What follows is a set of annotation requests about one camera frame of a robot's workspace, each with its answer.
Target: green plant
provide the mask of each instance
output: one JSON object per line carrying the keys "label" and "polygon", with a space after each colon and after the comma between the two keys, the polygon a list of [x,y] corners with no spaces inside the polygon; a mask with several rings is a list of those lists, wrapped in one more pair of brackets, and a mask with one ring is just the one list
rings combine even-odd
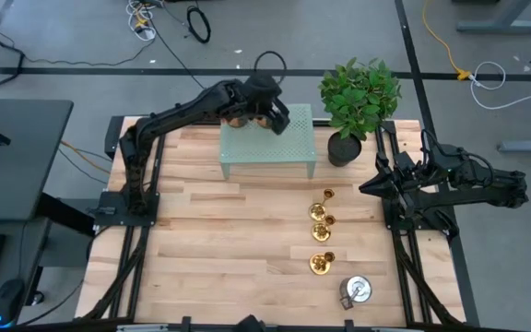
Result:
{"label": "green plant", "polygon": [[346,66],[336,65],[336,77],[324,73],[319,85],[324,110],[331,113],[329,125],[340,129],[341,138],[353,134],[366,140],[366,133],[376,130],[396,110],[401,86],[384,61],[376,62],[354,66],[353,58]]}

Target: butcher block tabletop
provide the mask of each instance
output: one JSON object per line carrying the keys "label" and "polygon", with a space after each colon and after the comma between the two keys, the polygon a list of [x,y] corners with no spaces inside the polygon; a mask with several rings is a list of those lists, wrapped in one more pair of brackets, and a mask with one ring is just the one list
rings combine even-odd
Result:
{"label": "butcher block tabletop", "polygon": [[[124,118],[123,132],[136,119]],[[419,122],[395,121],[395,126],[400,150],[419,160]],[[193,324],[234,325],[254,314],[269,325],[343,326],[351,319],[356,326],[405,326],[381,200],[358,190],[377,173],[374,135],[362,142],[356,160],[337,168],[327,160],[327,139],[335,131],[314,128],[317,163],[312,179],[305,176],[304,163],[284,163],[232,165],[226,181],[218,162],[219,126],[190,125],[169,133],[159,175],[158,222],[148,239],[136,322],[181,323],[183,316],[191,316]],[[384,144],[390,151],[388,136]],[[119,191],[125,181],[116,150],[110,191]],[[311,236],[313,221],[307,211],[322,201],[328,188],[335,196],[324,204],[336,224],[329,240],[319,243]],[[87,313],[112,283],[124,232],[125,227],[114,226],[95,239],[76,316]],[[464,321],[445,237],[438,231],[417,235],[425,279],[450,313]],[[136,232],[133,248],[137,239]],[[336,260],[326,275],[317,276],[309,258],[325,252],[333,252]],[[344,310],[339,284],[355,275],[370,281],[372,296]],[[130,285],[129,279],[121,315]],[[409,285],[420,321],[410,279]]]}

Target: silver lid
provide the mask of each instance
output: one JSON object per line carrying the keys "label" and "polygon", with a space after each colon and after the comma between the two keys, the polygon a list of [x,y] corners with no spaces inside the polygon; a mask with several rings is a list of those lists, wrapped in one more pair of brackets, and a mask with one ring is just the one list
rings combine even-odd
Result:
{"label": "silver lid", "polygon": [[346,288],[353,302],[366,302],[372,296],[372,285],[362,276],[350,278]]}

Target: black desk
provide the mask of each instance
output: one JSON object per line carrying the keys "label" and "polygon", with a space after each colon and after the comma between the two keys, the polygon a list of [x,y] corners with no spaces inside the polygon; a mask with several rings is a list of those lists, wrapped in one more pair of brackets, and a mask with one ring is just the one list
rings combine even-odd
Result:
{"label": "black desk", "polygon": [[71,101],[0,100],[0,133],[11,139],[9,146],[0,147],[0,234],[6,236],[0,287],[18,275],[19,241],[26,223],[22,303],[33,297],[38,285],[52,222],[93,236],[93,218],[42,192],[72,108]]}

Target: table leg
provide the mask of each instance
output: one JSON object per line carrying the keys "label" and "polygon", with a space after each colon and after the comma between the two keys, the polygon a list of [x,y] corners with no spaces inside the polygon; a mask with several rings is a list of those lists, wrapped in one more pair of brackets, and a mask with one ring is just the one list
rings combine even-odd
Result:
{"label": "table leg", "polygon": [[230,175],[230,164],[221,162],[220,168],[222,169],[222,176],[225,177],[225,180],[229,180]]}
{"label": "table leg", "polygon": [[306,163],[306,171],[309,179],[312,179],[314,177],[314,165],[316,165],[316,163],[316,161],[310,161]]}

